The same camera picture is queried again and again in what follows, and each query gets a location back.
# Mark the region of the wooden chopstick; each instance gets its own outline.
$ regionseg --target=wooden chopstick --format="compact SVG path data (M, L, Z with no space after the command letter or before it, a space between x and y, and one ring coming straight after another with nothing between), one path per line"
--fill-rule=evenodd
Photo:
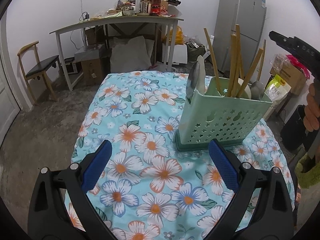
M238 87L238 79L239 79L239 72L240 72L240 60L241 60L241 44L240 44L240 26L236 24L236 72L235 78L233 80L233 87L231 97L235 97L237 94L237 87Z
M236 74L236 64L237 64L237 36L235 34L231 34L231 63L230 63L230 76L229 76L229 86L227 97L231 97L233 83Z
M263 67L263 62L264 62L264 55L266 53L266 40L264 40L263 42L263 52L262 52L262 56L261 56L261 60L260 60L260 67L259 67L259 72L258 72L258 76L257 76L257 81L260 81L260 77L261 77L261 72L262 72L262 67Z
M241 41L240 41L240 25L236 24L236 35L237 35L237 46L238 46L238 54L237 54L237 65L239 66L240 70L240 78L244 78L244 71L242 65L242 57L241 57Z
M214 70L214 76L215 76L215 79L216 79L216 88L217 88L218 92L220 93L220 95L222 95L216 57L214 56L213 47L212 47L212 44L211 44L211 41L210 41L210 37L209 37L208 31L207 31L207 28L204 28L203 30L204 30L204 34L205 34L205 37L207 38L207 43L208 43L208 46L209 46L209 51L210 51L213 70Z
M243 81L243 83L241 85L241 88L240 88L239 92L236 95L237 98L239 98L242 95L242 93L244 92L245 87L248 85L248 83L250 81L250 78L252 78L254 70L256 69L256 67L257 67L257 65L259 63L259 59L261 57L262 52L263 52L263 49L260 48L258 53L257 53L257 55L256 55L256 57L254 58L254 61L251 64L251 67L250 67L247 75L245 76L245 79L244 79L244 81Z

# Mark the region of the red bottle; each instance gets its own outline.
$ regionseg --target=red bottle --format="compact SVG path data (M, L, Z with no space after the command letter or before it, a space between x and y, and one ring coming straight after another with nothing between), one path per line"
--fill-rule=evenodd
M158 16L160 14L161 0L151 0L151 15Z

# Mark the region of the metal table frame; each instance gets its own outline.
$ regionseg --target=metal table frame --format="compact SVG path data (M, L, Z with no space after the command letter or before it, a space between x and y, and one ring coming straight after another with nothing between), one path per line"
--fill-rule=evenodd
M63 73L65 75L69 90L72 91L73 87L77 84L77 82L83 76L83 72L76 78L76 80L73 83L70 82L66 64L64 62L60 34L82 29L83 41L84 41L84 45L86 45L84 30L85 28L88 28L88 27L97 26L97 25L106 25L106 24L117 24L117 23L155 23L156 25L161 24L161 25L168 26L167 39L165 43L165 53L164 53L165 54L164 59L166 59L167 51L169 47L169 36L170 36L169 33L172 25L172 42L170 45L170 52L169 52L169 58L168 58L168 71L171 72L171 65L172 65L175 38L177 34L178 21L183 21L183 19L178 19L174 17L159 17L159 16L120 16L120 17L109 17L109 18L101 18L101 19L95 19L95 20L90 20L85 22L79 22L77 24L73 24L73 25L51 32L56 34L59 58L60 58L60 62L63 68Z

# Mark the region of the utensil holder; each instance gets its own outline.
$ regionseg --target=utensil holder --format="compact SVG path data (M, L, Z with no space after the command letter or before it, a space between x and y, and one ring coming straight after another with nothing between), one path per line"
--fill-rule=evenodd
M204 95L195 90L191 103L186 98L175 134L179 151L207 149L212 139L225 147L241 144L272 104L266 94L262 101L225 97L229 79L219 79L222 95L212 78Z

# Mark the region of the metal screw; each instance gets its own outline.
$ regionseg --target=metal screw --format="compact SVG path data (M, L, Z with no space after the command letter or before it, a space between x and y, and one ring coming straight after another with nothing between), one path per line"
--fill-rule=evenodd
M280 172L280 169L278 167L274 167L273 172L278 174Z
M48 171L48 168L47 167L43 167L40 172L42 174L45 174L45 173L47 173L47 171Z
M78 169L78 167L79 167L79 164L78 164L78 163L72 163L72 164L70 165L70 169L72 169L72 170L76 170L76 169Z
M251 164L250 163L242 163L242 167L244 167L246 170L251 168Z

